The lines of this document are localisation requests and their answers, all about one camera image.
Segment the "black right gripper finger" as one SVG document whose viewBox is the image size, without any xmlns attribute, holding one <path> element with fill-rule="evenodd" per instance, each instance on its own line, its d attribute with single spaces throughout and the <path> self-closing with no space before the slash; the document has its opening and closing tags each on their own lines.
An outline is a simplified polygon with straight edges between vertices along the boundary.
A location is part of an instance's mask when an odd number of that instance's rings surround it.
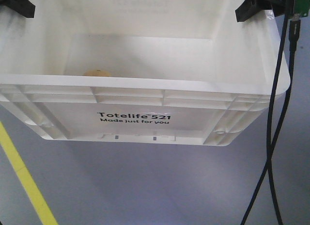
<svg viewBox="0 0 310 225">
<path fill-rule="evenodd" d="M 245 22 L 260 11 L 272 10 L 275 17 L 286 15 L 287 0 L 244 0 L 235 10 L 237 22 Z"/>
</svg>

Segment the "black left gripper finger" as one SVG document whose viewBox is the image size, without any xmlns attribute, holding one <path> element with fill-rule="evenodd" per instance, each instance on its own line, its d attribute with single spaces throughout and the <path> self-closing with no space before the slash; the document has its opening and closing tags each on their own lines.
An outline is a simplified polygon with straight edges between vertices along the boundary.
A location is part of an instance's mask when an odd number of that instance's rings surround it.
<svg viewBox="0 0 310 225">
<path fill-rule="evenodd" d="M 34 18 L 35 5 L 29 0 L 0 0 L 0 4 L 26 18 Z"/>
</svg>

